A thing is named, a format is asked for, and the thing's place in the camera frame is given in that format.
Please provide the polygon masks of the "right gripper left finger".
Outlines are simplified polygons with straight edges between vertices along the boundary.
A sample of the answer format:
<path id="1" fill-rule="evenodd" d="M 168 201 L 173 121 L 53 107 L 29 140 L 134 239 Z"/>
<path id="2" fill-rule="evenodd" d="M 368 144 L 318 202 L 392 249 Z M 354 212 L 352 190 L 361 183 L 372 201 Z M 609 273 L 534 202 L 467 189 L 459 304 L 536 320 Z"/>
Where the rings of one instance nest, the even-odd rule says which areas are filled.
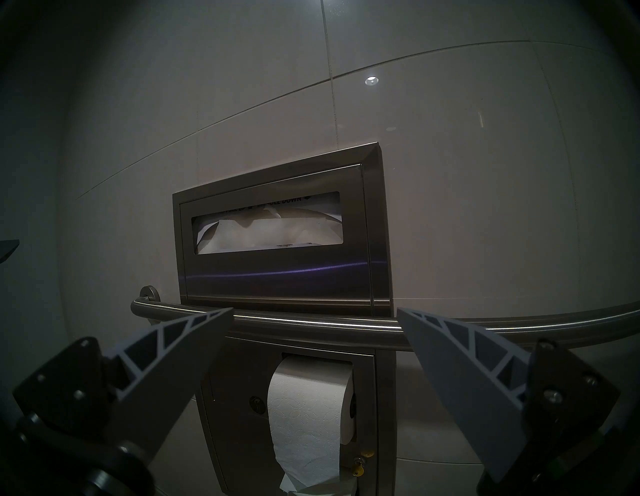
<path id="1" fill-rule="evenodd" d="M 96 444 L 156 453 L 200 387 L 234 320 L 233 308 L 181 317 L 102 351 L 77 339 L 13 391 L 24 415 Z"/>

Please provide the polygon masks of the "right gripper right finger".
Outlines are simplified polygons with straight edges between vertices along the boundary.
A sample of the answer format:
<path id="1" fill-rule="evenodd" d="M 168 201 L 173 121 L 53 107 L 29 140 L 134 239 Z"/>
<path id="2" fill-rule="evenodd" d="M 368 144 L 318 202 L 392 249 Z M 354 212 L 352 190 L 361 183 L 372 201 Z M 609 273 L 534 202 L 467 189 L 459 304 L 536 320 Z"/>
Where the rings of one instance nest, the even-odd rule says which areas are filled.
<path id="1" fill-rule="evenodd" d="M 620 391 L 567 348 L 532 352 L 475 324 L 398 308 L 428 382 L 490 480 L 536 480 L 594 435 Z"/>

